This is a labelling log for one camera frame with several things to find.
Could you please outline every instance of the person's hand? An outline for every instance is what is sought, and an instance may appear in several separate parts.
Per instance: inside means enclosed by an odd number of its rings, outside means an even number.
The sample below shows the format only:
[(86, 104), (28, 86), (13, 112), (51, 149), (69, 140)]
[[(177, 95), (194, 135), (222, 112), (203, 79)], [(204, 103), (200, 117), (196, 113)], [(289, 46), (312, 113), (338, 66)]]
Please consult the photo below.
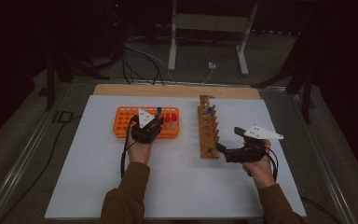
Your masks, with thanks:
[(150, 158), (153, 143), (154, 140), (149, 144), (135, 142), (135, 140), (133, 140), (132, 136), (129, 134), (127, 147), (130, 147), (128, 150), (130, 162), (138, 161), (143, 164), (147, 164)]
[[(270, 148), (271, 143), (269, 140), (265, 141), (265, 147)], [(269, 158), (264, 156), (260, 161), (243, 162), (242, 167), (246, 172), (250, 172), (258, 189), (270, 187), (275, 184), (274, 177), (272, 176), (271, 164)]]

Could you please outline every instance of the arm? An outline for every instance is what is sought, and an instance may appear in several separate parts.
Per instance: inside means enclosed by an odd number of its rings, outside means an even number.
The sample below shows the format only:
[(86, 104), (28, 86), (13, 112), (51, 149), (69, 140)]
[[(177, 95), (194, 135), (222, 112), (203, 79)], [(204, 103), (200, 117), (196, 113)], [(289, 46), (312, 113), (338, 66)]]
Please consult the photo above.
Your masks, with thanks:
[[(129, 136), (128, 146), (133, 143)], [(151, 147), (152, 144), (134, 143), (129, 148), (130, 164), (118, 188), (110, 190), (104, 198), (101, 223), (143, 223)]]
[[(271, 147), (269, 140), (266, 140), (265, 146)], [(244, 162), (242, 165), (245, 171), (252, 174), (268, 224), (309, 223), (293, 212), (281, 187), (275, 183), (267, 156), (264, 156), (260, 161)]]

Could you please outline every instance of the red cap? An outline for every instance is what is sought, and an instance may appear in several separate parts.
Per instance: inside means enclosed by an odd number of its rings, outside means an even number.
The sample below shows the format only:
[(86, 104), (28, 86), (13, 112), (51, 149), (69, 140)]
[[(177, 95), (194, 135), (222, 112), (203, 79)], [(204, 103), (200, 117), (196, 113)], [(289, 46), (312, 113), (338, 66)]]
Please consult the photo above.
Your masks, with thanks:
[(177, 121), (178, 117), (175, 114), (172, 114), (172, 121)]

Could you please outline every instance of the brown sleeve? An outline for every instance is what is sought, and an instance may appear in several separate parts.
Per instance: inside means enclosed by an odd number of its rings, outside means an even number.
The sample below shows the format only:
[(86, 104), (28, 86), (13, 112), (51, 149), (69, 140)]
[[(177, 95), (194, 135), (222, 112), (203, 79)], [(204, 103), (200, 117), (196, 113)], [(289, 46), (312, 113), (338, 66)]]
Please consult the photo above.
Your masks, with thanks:
[(150, 168), (140, 162), (131, 162), (118, 189), (106, 193), (101, 212), (101, 223), (143, 223), (144, 197)]
[(268, 224), (309, 223), (305, 218), (293, 212), (279, 184), (259, 189), (258, 196)]

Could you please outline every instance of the wooden test tube rack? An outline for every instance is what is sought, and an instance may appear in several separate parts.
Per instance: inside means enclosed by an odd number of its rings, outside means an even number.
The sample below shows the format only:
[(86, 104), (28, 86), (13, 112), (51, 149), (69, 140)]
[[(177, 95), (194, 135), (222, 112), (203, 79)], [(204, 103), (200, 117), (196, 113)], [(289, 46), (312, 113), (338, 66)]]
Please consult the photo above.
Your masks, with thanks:
[(219, 158), (215, 143), (219, 141), (219, 130), (217, 130), (215, 105), (210, 106), (208, 95), (200, 95), (200, 106), (198, 106), (199, 129), (200, 129), (200, 156), (202, 158)]

